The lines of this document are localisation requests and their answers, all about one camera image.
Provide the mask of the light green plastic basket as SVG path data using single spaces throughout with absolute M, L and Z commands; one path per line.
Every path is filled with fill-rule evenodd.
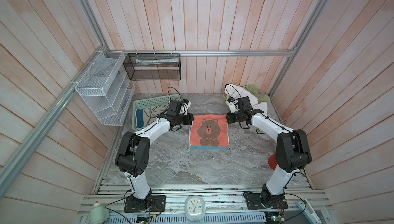
M 263 92 L 261 92 L 254 84 L 248 84 L 245 86 L 237 86 L 234 85 L 234 87 L 240 92 L 240 94 L 242 95 L 242 97 L 244 96 L 248 96 L 250 103 L 252 106 L 255 106 L 257 104 L 261 104 L 261 103 L 269 103 L 271 101 L 271 99 L 264 94 Z M 233 89 L 230 88 L 230 93 L 234 94 L 234 98 L 239 98 L 239 94 Z M 223 94 L 223 98 L 224 98 L 224 104 L 228 107 L 228 108 L 234 108 L 235 106 L 229 106 L 229 102 L 227 101 L 230 96 L 228 96 L 228 92 L 225 90 L 225 93 Z

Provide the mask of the plain white towel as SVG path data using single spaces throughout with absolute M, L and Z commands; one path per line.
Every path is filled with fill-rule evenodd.
M 231 93 L 230 93 L 230 90 L 231 90 L 230 88 L 233 88 L 233 89 L 239 94 L 239 96 L 240 96 L 239 98 L 246 98 L 246 97 L 247 97 L 248 100 L 249 100 L 249 97 L 248 97 L 248 96 L 242 97 L 242 95 L 240 94 L 240 92 L 234 87 L 234 84 L 227 84 L 227 85 L 225 85 L 225 90 L 228 92 L 228 96 L 234 98 L 234 94 L 231 94 Z M 246 99 L 244 99 L 243 102 L 240 102 L 240 104 L 238 104 L 238 101 L 237 101 L 238 110 L 241 109 L 241 107 L 240 107 L 241 104 L 243 104 L 244 107 L 245 107 L 245 106 L 248 106 Z M 252 109 L 253 109 L 253 110 L 259 109 L 259 110 L 263 111 L 265 114 L 267 114 L 267 113 L 268 113 L 268 104 L 267 104 L 266 102 L 261 103 L 261 104 L 257 104 L 257 105 L 255 105 L 255 106 L 252 106 Z

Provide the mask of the brown towel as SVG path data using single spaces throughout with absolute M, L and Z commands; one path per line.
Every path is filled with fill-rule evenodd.
M 228 123 L 225 115 L 197 115 L 190 129 L 191 150 L 228 150 Z

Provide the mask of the blue Doraemon towel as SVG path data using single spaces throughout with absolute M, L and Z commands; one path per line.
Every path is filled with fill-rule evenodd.
M 147 108 L 140 108 L 135 111 L 136 127 L 138 129 L 144 128 L 156 120 L 163 111 L 166 110 L 168 105 L 155 105 Z

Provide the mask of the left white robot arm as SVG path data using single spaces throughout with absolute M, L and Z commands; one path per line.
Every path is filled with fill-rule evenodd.
M 175 132 L 175 127 L 180 129 L 182 125 L 191 125 L 194 117 L 188 111 L 190 106 L 191 102 L 187 99 L 171 100 L 168 108 L 160 113 L 149 126 L 135 133 L 126 132 L 123 135 L 115 165 L 129 181 L 134 198 L 145 200 L 151 194 L 145 175 L 151 144 L 161 135 L 169 131 Z

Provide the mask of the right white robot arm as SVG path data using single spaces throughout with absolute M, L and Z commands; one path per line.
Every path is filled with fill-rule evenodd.
M 254 109 L 248 97 L 229 98 L 230 112 L 226 119 L 231 123 L 246 123 L 270 136 L 276 143 L 275 159 L 277 166 L 270 180 L 262 187 L 260 200 L 267 208 L 284 199 L 285 188 L 294 174 L 300 173 L 312 162 L 312 156 L 303 130 L 294 130 L 271 119 L 261 109 Z

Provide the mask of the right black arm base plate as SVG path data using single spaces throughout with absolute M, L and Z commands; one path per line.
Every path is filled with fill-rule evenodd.
M 244 192 L 243 196 L 246 200 L 248 210 L 259 209 L 288 209 L 288 203 L 285 194 L 273 196 L 269 192 L 252 193 L 250 191 Z

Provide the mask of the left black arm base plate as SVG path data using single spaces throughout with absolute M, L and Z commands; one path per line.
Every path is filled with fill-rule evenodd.
M 139 212 L 164 212 L 166 205 L 165 195 L 148 195 L 145 199 L 138 199 L 134 196 L 129 196 L 125 200 L 125 213 L 139 213 Z

